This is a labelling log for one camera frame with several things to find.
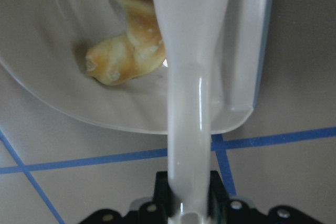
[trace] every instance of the gray floor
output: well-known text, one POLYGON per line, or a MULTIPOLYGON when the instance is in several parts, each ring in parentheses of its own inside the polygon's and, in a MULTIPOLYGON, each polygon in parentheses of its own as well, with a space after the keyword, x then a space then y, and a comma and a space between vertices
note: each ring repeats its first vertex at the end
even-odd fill
MULTIPOLYGON (((274 0, 256 109, 213 152, 229 192, 262 212, 288 204, 336 222, 335 18, 336 0, 274 0)), ((78 223, 151 196, 166 136, 69 118, 1 66, 0 89, 1 222, 78 223)))

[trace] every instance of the white plastic handle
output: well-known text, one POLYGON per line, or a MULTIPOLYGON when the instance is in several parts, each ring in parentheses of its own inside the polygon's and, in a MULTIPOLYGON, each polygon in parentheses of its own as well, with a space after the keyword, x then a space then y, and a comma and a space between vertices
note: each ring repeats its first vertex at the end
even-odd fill
POLYGON ((227 2, 154 0, 168 61, 169 184, 176 215, 193 212, 200 223, 210 176, 211 66, 227 2))

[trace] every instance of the gray surface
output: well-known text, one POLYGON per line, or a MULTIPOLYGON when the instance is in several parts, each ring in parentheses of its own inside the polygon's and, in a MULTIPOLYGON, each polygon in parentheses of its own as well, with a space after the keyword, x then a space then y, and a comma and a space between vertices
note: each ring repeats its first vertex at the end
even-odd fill
POLYGON ((17 85, 0 66, 0 126, 25 164, 166 148, 166 136, 114 131, 70 118, 17 85))
MULTIPOLYGON (((258 105, 225 139, 336 126, 335 12, 335 0, 274 1, 258 105)), ((71 119, 30 95, 2 67, 0 89, 0 130, 25 164, 166 147, 165 136, 71 119)), ((278 203, 293 204, 335 223, 335 142, 331 137, 228 151, 237 193, 264 212, 278 203)), ((0 155, 0 166, 14 164, 1 144, 0 155)), ((165 163, 156 158, 32 174, 66 223, 75 223, 103 205, 125 212, 130 200, 151 194, 153 173, 165 163)), ((0 174, 0 188, 1 222, 57 223, 23 174, 0 174)))
POLYGON ((1 223, 57 223, 25 175, 1 175, 0 188, 1 223))
POLYGON ((228 151, 238 195, 263 213, 290 205, 335 222, 336 137, 228 151))
POLYGON ((16 166, 10 153, 6 150, 3 143, 0 142, 0 167, 16 166))
MULTIPOLYGON (((211 169, 219 170, 212 154, 211 169)), ((101 208, 122 215, 130 203, 152 197, 155 173, 167 170, 166 158, 33 172, 65 223, 78 223, 101 208)))

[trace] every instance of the white spatula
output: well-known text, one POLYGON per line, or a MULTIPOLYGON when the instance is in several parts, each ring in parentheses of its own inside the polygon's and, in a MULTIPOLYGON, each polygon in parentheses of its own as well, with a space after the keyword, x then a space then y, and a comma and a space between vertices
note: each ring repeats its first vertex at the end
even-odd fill
POLYGON ((211 67, 228 0, 154 0, 168 62, 168 175, 176 221, 206 222, 211 67))

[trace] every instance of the blue tape line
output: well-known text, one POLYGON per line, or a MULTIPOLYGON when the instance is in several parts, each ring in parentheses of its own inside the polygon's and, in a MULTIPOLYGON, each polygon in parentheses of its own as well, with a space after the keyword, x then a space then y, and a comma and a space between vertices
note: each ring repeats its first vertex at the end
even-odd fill
MULTIPOLYGON (((214 149, 216 149, 216 146, 224 144, 223 136, 221 134, 213 135, 212 141, 213 141, 214 149)), ((227 190, 227 193, 230 196, 236 195, 237 194, 236 187, 233 181, 230 163, 227 157, 226 150, 219 148, 218 150, 216 150, 216 156, 217 156, 217 161, 219 165, 219 170, 221 171, 221 175, 223 179, 223 184, 225 186, 225 189, 227 190)))
POLYGON ((141 160, 141 159, 148 159, 148 158, 158 158, 158 157, 166 157, 166 156, 167 156, 167 149, 165 148, 165 149, 152 150, 152 151, 143 151, 143 152, 135 152, 135 153, 110 155, 110 156, 83 158, 83 159, 76 159, 76 160, 70 160, 70 161, 43 163, 43 164, 36 164, 36 165, 26 165, 26 167, 30 171, 50 170, 50 169, 61 169, 61 168, 70 168, 70 167, 78 167, 78 166, 117 163, 117 162, 141 160))
POLYGON ((0 132, 0 140, 3 142, 5 148, 8 150, 8 152, 11 154, 14 161, 17 163, 18 168, 22 170, 22 172, 26 175, 29 182, 32 184, 32 186, 35 188, 39 196, 42 198, 44 203, 47 205, 51 213, 54 215, 56 220, 59 222, 59 224, 65 224, 65 222, 62 220, 62 217, 59 215, 59 213, 56 211, 54 206, 52 205, 51 201, 48 199, 46 194, 43 192, 39 184, 36 182, 35 178, 32 176, 32 174, 26 169, 24 163, 22 162, 21 158, 17 155, 16 151, 13 149, 13 147, 10 145, 9 141, 5 138, 5 136, 0 132))
POLYGON ((0 175, 1 174, 11 174, 11 173, 22 173, 24 170, 22 167, 19 166, 12 166, 12 167, 2 167, 0 168, 0 175))
POLYGON ((286 133, 273 136, 254 137, 242 140, 225 141, 224 146, 214 146, 214 148, 224 148, 232 150, 237 148, 261 147, 276 144, 287 144, 299 141, 315 140, 318 138, 336 136, 336 127, 302 131, 295 133, 286 133))

